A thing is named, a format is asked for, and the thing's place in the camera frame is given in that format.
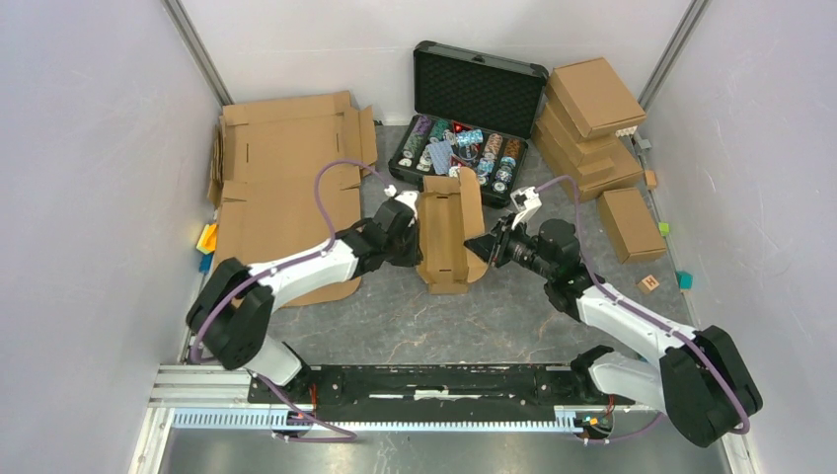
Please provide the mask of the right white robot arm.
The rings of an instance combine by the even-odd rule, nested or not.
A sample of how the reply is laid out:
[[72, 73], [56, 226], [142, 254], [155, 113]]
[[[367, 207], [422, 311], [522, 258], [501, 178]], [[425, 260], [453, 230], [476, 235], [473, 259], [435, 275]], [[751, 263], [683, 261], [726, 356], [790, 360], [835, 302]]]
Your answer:
[[558, 311], [638, 354], [631, 359], [599, 346], [579, 355], [570, 377], [577, 400], [631, 399], [666, 416], [700, 447], [748, 432], [764, 401], [728, 332], [676, 323], [620, 293], [587, 266], [573, 224], [549, 219], [529, 235], [512, 221], [504, 217], [491, 232], [466, 240], [466, 248], [492, 267], [515, 263], [542, 277]]

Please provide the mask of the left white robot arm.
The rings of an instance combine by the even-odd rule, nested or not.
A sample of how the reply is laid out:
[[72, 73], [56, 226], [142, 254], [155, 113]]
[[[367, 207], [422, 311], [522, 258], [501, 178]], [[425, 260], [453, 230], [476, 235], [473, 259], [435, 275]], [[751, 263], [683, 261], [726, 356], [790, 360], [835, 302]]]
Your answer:
[[420, 260], [419, 193], [385, 200], [370, 218], [305, 252], [247, 266], [222, 261], [186, 316], [197, 341], [229, 370], [245, 368], [269, 379], [286, 402], [302, 400], [310, 376], [302, 359], [267, 334], [280, 307], [322, 287], [375, 272], [388, 263], [412, 268]]

